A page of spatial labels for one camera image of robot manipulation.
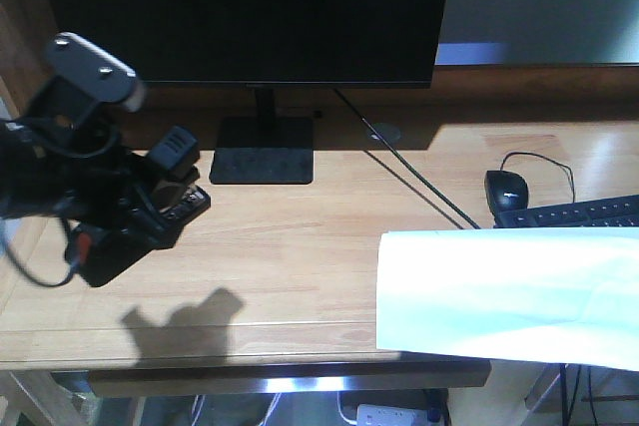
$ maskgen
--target black keyboard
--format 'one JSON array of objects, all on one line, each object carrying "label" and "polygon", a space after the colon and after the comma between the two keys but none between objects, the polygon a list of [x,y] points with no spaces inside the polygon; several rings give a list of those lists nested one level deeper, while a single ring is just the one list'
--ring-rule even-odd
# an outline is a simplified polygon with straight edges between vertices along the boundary
[{"label": "black keyboard", "polygon": [[499,228],[639,226],[639,195],[498,213]]}]

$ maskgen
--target power strip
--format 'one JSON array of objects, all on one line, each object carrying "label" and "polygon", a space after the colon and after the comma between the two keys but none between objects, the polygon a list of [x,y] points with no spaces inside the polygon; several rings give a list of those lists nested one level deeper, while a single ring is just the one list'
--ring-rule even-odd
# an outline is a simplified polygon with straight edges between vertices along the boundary
[{"label": "power strip", "polygon": [[360,404],[357,407],[357,426],[434,426],[425,411]]}]

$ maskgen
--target computer mouse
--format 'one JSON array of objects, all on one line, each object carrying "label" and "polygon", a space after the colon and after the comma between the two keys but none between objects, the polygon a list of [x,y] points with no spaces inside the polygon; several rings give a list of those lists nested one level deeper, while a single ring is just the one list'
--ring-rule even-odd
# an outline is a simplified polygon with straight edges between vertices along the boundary
[{"label": "computer mouse", "polygon": [[493,215],[528,207],[528,185],[522,176],[506,170],[489,170],[483,181]]}]

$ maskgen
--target monitor base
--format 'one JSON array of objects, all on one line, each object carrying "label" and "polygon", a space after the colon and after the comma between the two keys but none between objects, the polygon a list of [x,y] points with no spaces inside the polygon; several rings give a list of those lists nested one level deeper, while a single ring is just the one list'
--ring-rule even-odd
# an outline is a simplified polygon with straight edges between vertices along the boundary
[{"label": "monitor base", "polygon": [[306,185],[313,181],[313,119],[222,121],[209,180],[216,185]]}]

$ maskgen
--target white paper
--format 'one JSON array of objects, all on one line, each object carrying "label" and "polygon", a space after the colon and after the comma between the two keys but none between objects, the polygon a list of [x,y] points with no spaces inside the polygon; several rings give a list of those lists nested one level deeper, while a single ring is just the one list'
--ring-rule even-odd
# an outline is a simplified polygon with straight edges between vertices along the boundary
[{"label": "white paper", "polygon": [[639,228],[387,233],[377,347],[639,371]]}]

